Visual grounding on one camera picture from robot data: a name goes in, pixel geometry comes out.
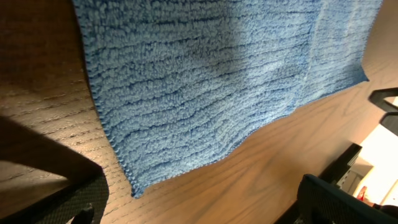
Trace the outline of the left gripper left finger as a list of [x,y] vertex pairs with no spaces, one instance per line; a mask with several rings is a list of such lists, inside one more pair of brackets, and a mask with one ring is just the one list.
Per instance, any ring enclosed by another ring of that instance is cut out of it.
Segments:
[[99,224],[108,198],[104,174],[75,184],[56,180],[13,186],[1,192],[1,223]]

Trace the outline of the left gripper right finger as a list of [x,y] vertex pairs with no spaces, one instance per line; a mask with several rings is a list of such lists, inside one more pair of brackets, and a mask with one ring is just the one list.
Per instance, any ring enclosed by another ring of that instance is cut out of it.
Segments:
[[397,218],[354,198],[339,188],[305,174],[297,192],[304,223],[397,224]]

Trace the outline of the blue microfiber cloth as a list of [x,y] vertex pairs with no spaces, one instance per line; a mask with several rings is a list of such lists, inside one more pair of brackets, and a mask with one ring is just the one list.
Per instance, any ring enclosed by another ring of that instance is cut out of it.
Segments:
[[88,82],[131,195],[366,81],[380,1],[74,0]]

